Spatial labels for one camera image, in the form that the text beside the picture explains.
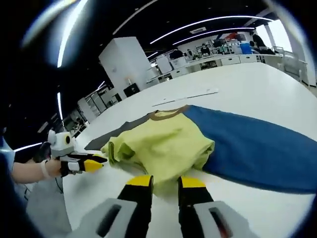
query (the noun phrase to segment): brown collar trim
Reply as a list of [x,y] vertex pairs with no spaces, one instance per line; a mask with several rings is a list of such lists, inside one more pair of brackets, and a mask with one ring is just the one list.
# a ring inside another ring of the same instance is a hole
[[[164,120],[164,119],[169,119],[169,118],[172,118],[180,113],[182,113],[183,111],[187,110],[189,108],[189,105],[185,105],[181,108],[177,108],[177,109],[174,109],[174,110],[168,110],[168,111],[159,111],[159,110],[156,110],[152,113],[150,113],[150,119],[152,120]],[[165,113],[171,113],[171,112],[175,112],[175,113],[172,113],[172,114],[169,114],[169,115],[166,115],[166,116],[162,116],[162,117],[158,117],[156,116],[156,113],[157,112],[165,112]]]

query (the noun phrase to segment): blue fabric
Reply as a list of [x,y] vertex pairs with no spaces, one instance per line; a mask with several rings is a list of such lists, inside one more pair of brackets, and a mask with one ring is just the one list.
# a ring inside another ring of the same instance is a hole
[[264,189],[316,192],[317,142],[267,121],[190,106],[183,113],[215,141],[203,170]]

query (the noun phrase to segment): black ceiling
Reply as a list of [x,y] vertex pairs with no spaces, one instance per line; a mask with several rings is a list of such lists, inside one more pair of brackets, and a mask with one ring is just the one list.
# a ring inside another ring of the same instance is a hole
[[6,85],[4,106],[11,105],[8,133],[17,148],[42,140],[39,127],[57,112],[56,93],[62,92],[67,114],[76,102],[97,88],[107,75],[98,65],[98,56],[113,37],[136,36],[148,54],[168,50],[172,43],[191,36],[190,30],[206,27],[218,30],[243,27],[248,18],[202,23],[171,34],[150,45],[159,36],[196,21],[227,15],[257,15],[267,6],[262,1],[158,0],[133,17],[114,36],[115,29],[149,0],[88,0],[66,45],[65,62],[56,67],[63,20],[76,3],[62,12],[32,42],[21,50],[19,43],[28,26],[53,0],[10,1],[7,15]]

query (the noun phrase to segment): human arm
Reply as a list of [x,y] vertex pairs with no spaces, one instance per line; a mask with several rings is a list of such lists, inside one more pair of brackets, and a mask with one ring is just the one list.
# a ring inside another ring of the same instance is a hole
[[[45,167],[51,177],[60,175],[59,160],[49,160],[45,163]],[[33,183],[45,179],[40,163],[22,164],[15,162],[11,175],[16,183]]]

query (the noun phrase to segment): dark gray fabric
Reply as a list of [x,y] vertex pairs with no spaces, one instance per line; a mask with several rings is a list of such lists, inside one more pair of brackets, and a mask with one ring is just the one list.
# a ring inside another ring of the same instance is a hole
[[132,130],[133,128],[137,127],[145,123],[149,119],[149,114],[145,115],[142,118],[139,118],[132,122],[125,122],[120,128],[113,130],[105,135],[102,135],[96,139],[93,139],[88,145],[85,147],[85,150],[100,150],[109,140],[110,137],[117,137],[122,132],[126,130]]

